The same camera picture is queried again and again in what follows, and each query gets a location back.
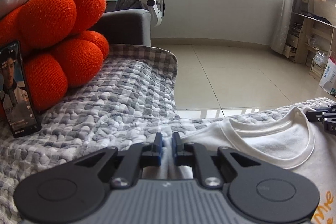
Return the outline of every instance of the man on phone screen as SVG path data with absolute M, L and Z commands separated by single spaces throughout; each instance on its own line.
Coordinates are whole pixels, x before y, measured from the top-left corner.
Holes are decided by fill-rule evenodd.
M 25 83 L 23 81 L 16 82 L 14 79 L 16 62 L 14 49 L 5 48 L 0 53 L 0 74 L 3 77 L 0 99 L 6 115 L 15 115 L 16 107 L 21 103 L 28 102 Z

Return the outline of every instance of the sofa armrest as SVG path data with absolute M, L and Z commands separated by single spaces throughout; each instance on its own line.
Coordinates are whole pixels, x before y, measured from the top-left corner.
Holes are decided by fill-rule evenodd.
M 151 14 L 143 9 L 104 13 L 90 30 L 101 33 L 110 44 L 151 45 Z

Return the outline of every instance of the beige floor tile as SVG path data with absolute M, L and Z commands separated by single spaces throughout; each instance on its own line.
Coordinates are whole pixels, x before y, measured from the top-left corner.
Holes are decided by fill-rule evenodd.
M 292 66 L 289 70 L 265 69 L 261 71 L 274 83 L 281 92 L 292 102 L 298 103 L 316 97 L 335 97 L 325 92 L 319 83 L 311 77 L 306 66 Z
M 221 108 L 285 106 L 291 102 L 257 69 L 204 68 Z
M 223 112 L 220 108 L 216 109 L 186 109 L 178 110 L 182 119 L 205 119 L 205 118 L 222 118 Z
M 222 108 L 223 114 L 225 117 L 240 115 L 240 114 L 249 114 L 253 112 L 261 112 L 269 109 L 276 109 L 278 106 L 262 106 L 262 107 L 239 107 L 239 108 Z
M 203 45 L 193 47 L 203 67 L 260 69 L 297 65 L 271 50 Z
M 174 97 L 177 109 L 220 108 L 202 67 L 179 67 Z
M 155 47 L 172 52 L 177 58 L 179 67 L 201 67 L 191 45 L 156 45 Z

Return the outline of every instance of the smartphone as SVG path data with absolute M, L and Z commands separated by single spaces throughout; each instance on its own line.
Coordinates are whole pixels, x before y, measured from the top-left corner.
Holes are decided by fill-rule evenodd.
M 22 67 L 19 41 L 0 49 L 0 101 L 15 138 L 41 130 Z

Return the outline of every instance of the knitted pumpkin cushion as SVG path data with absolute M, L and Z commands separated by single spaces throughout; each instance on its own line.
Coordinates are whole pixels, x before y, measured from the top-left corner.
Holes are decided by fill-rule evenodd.
M 0 47 L 19 40 L 33 105 L 46 110 L 90 81 L 109 52 L 105 37 L 87 31 L 106 0 L 29 0 L 0 20 Z

